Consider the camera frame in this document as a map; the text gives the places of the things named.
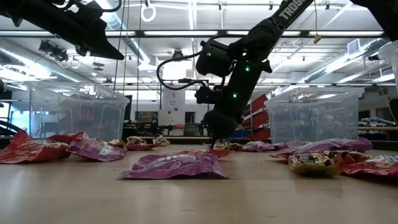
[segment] clear plastic bin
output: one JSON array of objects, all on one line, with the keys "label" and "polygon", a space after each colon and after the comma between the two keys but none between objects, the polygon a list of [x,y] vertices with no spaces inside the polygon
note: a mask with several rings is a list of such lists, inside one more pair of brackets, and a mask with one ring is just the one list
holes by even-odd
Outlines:
[{"label": "clear plastic bin", "polygon": [[387,44],[379,50],[379,58],[390,63],[392,72],[396,78],[396,85],[398,91],[398,40],[393,43]]},{"label": "clear plastic bin", "polygon": [[265,102],[272,143],[358,135],[363,88],[296,88]]},{"label": "clear plastic bin", "polygon": [[104,141],[121,138],[129,102],[122,94],[92,83],[24,84],[29,88],[29,132],[34,138],[79,132]]}]

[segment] ceiling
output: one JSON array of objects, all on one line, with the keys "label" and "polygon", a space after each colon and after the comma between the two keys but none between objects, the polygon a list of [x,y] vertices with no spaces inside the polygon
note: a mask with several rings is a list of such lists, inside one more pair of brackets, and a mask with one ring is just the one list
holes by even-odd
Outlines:
[{"label": "ceiling", "polygon": [[[263,0],[221,0],[222,10],[219,10],[219,0],[158,0],[150,1],[151,5],[156,8],[156,16],[150,22],[141,20],[141,4],[145,1],[126,1],[126,7],[122,7],[118,12],[118,16],[122,18],[123,9],[124,26],[128,30],[249,30],[259,21],[271,16],[278,8],[280,0],[273,0],[274,8],[269,10],[269,1]],[[380,25],[373,18],[371,13],[363,7],[351,4],[347,0],[330,0],[330,8],[326,10],[326,1],[317,1],[317,14],[314,6],[310,6],[290,27],[290,30],[315,30],[315,23],[319,30],[381,30]],[[150,17],[150,9],[144,11],[146,17]],[[20,27],[14,27],[12,21],[5,17],[0,17],[2,24],[1,30],[41,30],[40,28],[24,21]],[[38,51],[41,40],[45,38],[31,38],[31,37],[1,37],[7,42],[12,42],[19,47],[42,56]],[[126,47],[123,41],[119,39],[108,39],[109,42],[115,46],[121,53],[126,55],[126,59],[122,61],[110,60],[106,58],[81,57],[75,52],[75,47],[72,44],[60,39],[49,39],[49,41],[67,49],[70,56],[70,61],[63,63],[70,72],[76,73],[78,76],[85,77],[93,82],[103,83],[107,78],[112,78],[114,81],[116,74],[117,88],[123,89],[125,82],[125,89],[137,89],[135,85],[127,85],[127,83],[139,82],[140,90],[156,90],[157,85],[145,85],[143,83],[157,83],[155,72],[153,68],[159,62],[171,58],[172,52],[175,49],[182,49],[184,55],[192,54],[200,50],[199,43],[208,38],[191,38],[191,37],[175,37],[175,38],[140,38],[135,39],[138,46],[151,58],[156,58],[155,63],[152,62],[151,69],[141,67],[137,61],[137,57]],[[320,67],[327,60],[343,54],[347,50],[347,44],[353,41],[354,38],[333,38],[322,39],[317,44],[313,43],[313,38],[282,38],[278,41],[274,50],[269,56],[271,66],[274,73],[263,73],[259,82],[282,83],[282,82],[297,82],[297,74],[305,76],[308,71]],[[235,38],[218,39],[221,43],[230,44],[237,41]],[[71,61],[73,56],[78,62]],[[48,55],[43,58],[51,60],[56,63]],[[95,66],[93,62],[105,64],[103,71],[94,71]],[[207,75],[205,77],[197,75],[192,70],[192,61],[186,66],[186,76],[190,78],[209,79],[211,82],[221,82],[221,79]],[[370,70],[375,67],[377,63],[365,61],[362,58],[354,60],[353,63],[347,64],[329,75],[326,82],[337,82],[342,77],[348,77],[363,70]],[[259,87],[264,90],[269,90],[268,87]]]}]

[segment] workbench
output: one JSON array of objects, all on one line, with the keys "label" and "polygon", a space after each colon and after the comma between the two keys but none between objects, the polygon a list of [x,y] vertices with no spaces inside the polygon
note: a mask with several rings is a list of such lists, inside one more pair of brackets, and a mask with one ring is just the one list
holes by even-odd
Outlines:
[{"label": "workbench", "polygon": [[[0,223],[247,224],[394,223],[397,187],[345,176],[293,173],[270,153],[220,160],[229,180],[115,180],[146,154],[203,149],[169,146],[123,160],[0,165]],[[371,154],[397,154],[372,151]]]}]

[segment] ceiling duct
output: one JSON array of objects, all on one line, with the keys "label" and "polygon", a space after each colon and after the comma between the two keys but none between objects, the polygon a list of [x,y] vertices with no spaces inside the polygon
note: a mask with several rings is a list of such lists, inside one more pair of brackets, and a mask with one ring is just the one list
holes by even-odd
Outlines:
[{"label": "ceiling duct", "polygon": [[354,62],[356,59],[361,58],[363,55],[379,50],[389,42],[389,39],[376,39],[372,41],[369,41],[369,39],[356,39],[347,45],[347,50],[343,53],[334,56],[324,62],[321,66],[305,74],[305,78],[302,81],[310,83],[317,78],[343,68],[349,63]]},{"label": "ceiling duct", "polygon": [[[116,7],[112,0],[96,0],[96,2],[104,9],[113,9]],[[101,19],[108,23],[109,28],[112,30],[120,30],[121,27],[122,30],[127,30],[126,26],[122,24],[122,19],[120,18],[118,12],[106,12],[103,14]],[[122,37],[121,40],[128,46],[128,48],[136,57],[139,55],[140,63],[151,63],[151,59],[141,48],[139,48],[137,42],[133,38]]]},{"label": "ceiling duct", "polygon": [[18,65],[25,65],[26,67],[31,67],[37,65],[37,68],[34,68],[36,74],[38,76],[57,76],[59,77],[59,81],[68,80],[73,82],[90,82],[91,80],[84,78],[81,75],[78,75],[74,72],[67,70],[66,68],[62,68],[61,66],[53,63],[41,56],[33,54],[22,47],[13,44],[10,41],[0,39],[0,54],[7,55],[9,58],[13,58],[13,61],[20,62]]}]

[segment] plastic storage container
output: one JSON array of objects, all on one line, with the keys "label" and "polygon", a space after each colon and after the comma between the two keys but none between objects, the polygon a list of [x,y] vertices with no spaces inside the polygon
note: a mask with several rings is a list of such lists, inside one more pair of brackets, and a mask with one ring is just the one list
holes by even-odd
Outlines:
[{"label": "plastic storage container", "polygon": [[266,101],[272,143],[358,135],[363,88],[296,88]]},{"label": "plastic storage container", "polygon": [[392,72],[396,78],[396,86],[398,91],[398,40],[391,44],[387,44],[379,50],[379,58],[390,63]]},{"label": "plastic storage container", "polygon": [[104,141],[121,138],[129,102],[122,94],[98,84],[24,84],[29,88],[29,132],[34,138],[79,132]]}]

